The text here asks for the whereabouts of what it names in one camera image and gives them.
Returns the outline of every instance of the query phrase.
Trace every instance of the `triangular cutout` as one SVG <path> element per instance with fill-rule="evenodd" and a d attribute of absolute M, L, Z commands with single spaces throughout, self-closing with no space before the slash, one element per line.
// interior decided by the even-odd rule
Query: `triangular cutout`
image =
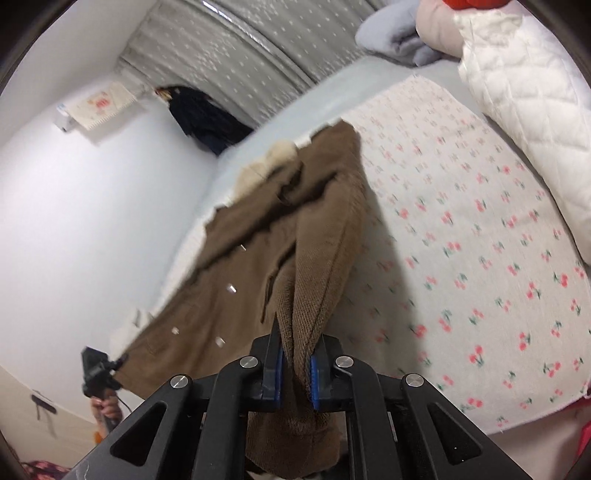
<path fill-rule="evenodd" d="M 166 412 L 166 404 L 159 402 L 152 406 L 125 434 L 111 447 L 111 455 L 133 465 L 142 466 L 150 453 L 154 438 Z"/>
<path fill-rule="evenodd" d="M 482 454 L 480 445 L 438 404 L 428 404 L 427 410 L 449 463 L 458 465 Z"/>

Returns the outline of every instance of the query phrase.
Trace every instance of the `cherry print blanket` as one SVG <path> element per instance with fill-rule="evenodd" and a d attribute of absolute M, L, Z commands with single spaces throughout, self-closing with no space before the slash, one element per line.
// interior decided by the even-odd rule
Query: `cherry print blanket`
<path fill-rule="evenodd" d="M 589 283 L 518 156 L 418 76 L 342 118 L 362 138 L 369 222 L 326 333 L 380 373 L 421 373 L 487 433 L 585 395 Z"/>

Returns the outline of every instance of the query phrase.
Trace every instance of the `dark blue garment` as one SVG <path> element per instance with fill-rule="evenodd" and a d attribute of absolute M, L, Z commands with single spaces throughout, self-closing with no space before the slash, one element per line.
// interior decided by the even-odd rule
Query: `dark blue garment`
<path fill-rule="evenodd" d="M 184 86 L 163 87 L 170 95 L 168 107 L 185 135 L 191 135 L 219 155 L 244 140 L 252 128 L 216 106 L 201 90 Z"/>

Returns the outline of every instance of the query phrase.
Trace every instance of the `brown jacket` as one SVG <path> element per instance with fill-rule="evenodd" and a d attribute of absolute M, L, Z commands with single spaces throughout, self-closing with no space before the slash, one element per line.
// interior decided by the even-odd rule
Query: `brown jacket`
<path fill-rule="evenodd" d="M 339 122 L 251 194 L 219 210 L 195 270 L 128 348 L 123 386 L 148 397 L 176 373 L 217 373 L 277 317 L 283 404 L 249 418 L 255 464 L 296 478 L 336 463 L 339 432 L 309 401 L 309 359 L 345 287 L 365 215 L 359 139 Z"/>

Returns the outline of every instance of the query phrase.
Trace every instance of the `gray curtain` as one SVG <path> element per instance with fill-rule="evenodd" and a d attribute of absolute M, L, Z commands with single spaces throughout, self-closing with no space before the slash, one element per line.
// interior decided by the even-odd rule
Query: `gray curtain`
<path fill-rule="evenodd" d="M 361 22 L 387 0 L 160 0 L 119 66 L 194 86 L 256 126 L 351 63 Z"/>

